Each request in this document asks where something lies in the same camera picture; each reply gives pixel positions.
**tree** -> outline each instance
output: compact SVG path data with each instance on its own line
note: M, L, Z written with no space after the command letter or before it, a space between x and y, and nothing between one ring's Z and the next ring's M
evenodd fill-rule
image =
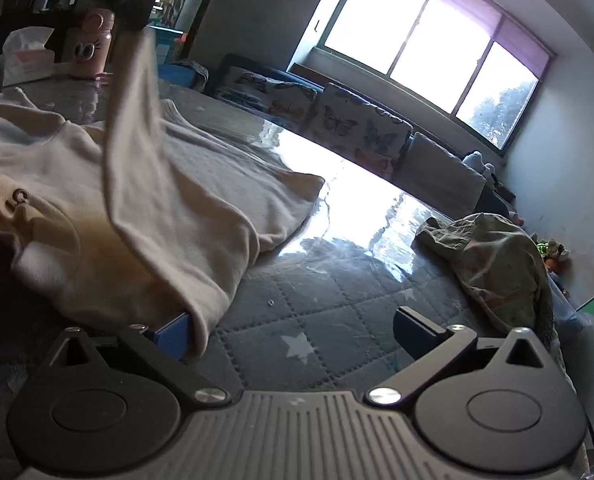
M533 86L533 82L526 81L506 89L499 94L497 103L490 97L485 98L475 107L467 123L498 148L503 146Z

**pink water bottle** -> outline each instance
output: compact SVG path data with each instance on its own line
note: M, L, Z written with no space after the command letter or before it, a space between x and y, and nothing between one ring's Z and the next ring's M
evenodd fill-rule
M112 40L114 13L108 9L90 10L75 43L70 75L81 79L97 79L104 73Z

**white wall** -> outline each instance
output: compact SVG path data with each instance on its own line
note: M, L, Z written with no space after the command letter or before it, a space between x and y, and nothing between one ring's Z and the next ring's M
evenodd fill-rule
M320 0L211 0L190 58L214 68L234 52L286 70Z
M594 21L594 0L578 0ZM505 181L526 224L571 251L564 283L578 304L594 294L594 53L561 56L507 155ZM570 373L594 424L594 330Z
M323 36L326 26L332 18L339 1L340 0L321 0L319 2L315 13L310 19L308 27L301 37L301 41L299 41L299 46L292 56L290 65L293 63L303 64L305 62L312 48L317 45L321 36Z

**cushion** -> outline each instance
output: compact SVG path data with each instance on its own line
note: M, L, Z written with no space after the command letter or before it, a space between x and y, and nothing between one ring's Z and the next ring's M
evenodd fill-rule
M215 98L253 111L289 130L298 130L317 91L294 82L277 81L231 66Z
M249 57L240 56L239 54L230 52L223 57L219 63L219 67L216 70L210 72L210 77L208 78L208 82L206 83L203 93L205 93L207 96L214 97L216 88L221 84L222 79L224 79L228 73L228 69L231 66L238 66L247 72L254 72L255 74L259 74L270 79L301 83L302 85L313 88L319 92L324 91L323 86L319 86L318 84L308 81L307 79L293 74L292 72L277 70L276 68L263 65L253 59L250 59Z
M486 180L417 132L392 183L456 220L472 214Z
M392 175L412 126L333 83L317 97L302 134L383 178Z

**cartoon eyes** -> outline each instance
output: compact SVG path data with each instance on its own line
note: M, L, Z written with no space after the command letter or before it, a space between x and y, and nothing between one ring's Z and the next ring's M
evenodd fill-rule
M81 43L80 41L75 45L75 57L89 60L94 56L94 51L99 47L99 42Z

